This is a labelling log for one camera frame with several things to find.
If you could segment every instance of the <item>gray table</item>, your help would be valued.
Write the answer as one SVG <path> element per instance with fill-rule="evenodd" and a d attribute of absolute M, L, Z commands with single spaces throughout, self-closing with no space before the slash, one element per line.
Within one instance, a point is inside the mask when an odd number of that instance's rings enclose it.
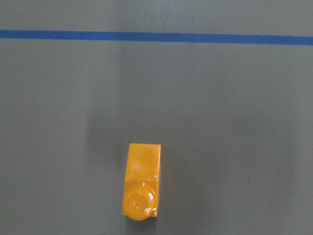
<path fill-rule="evenodd" d="M 312 35 L 311 1 L 1 1 L 1 29 Z M 0 234 L 313 234 L 313 47 L 0 40 Z M 122 215 L 161 143 L 157 219 Z"/>

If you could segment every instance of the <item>orange object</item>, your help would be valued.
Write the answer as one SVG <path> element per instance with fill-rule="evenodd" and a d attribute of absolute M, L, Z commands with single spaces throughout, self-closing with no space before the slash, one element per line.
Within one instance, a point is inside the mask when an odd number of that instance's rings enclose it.
<path fill-rule="evenodd" d="M 123 214 L 133 220 L 157 216 L 160 144 L 131 143 L 128 150 Z"/>

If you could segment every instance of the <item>orange block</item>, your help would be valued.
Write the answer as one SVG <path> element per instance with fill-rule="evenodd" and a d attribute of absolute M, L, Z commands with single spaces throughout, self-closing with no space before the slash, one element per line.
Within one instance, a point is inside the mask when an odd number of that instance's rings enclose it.
<path fill-rule="evenodd" d="M 160 153 L 160 144 L 129 145 L 123 214 L 133 220 L 157 216 Z"/>

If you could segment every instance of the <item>gray background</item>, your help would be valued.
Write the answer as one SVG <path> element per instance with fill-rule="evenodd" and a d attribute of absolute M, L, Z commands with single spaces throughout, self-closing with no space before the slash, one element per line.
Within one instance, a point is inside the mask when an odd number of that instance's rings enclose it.
<path fill-rule="evenodd" d="M 1 29 L 312 36 L 312 1 L 1 1 Z M 313 47 L 0 40 L 0 234 L 312 235 Z M 122 215 L 161 143 L 157 219 Z"/>

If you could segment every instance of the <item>blue line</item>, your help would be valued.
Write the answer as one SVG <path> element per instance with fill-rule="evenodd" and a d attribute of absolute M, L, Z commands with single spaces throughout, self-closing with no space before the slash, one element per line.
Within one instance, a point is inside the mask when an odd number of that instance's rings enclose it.
<path fill-rule="evenodd" d="M 313 46 L 313 37 L 308 36 L 240 34 L 0 30 L 0 38 Z"/>

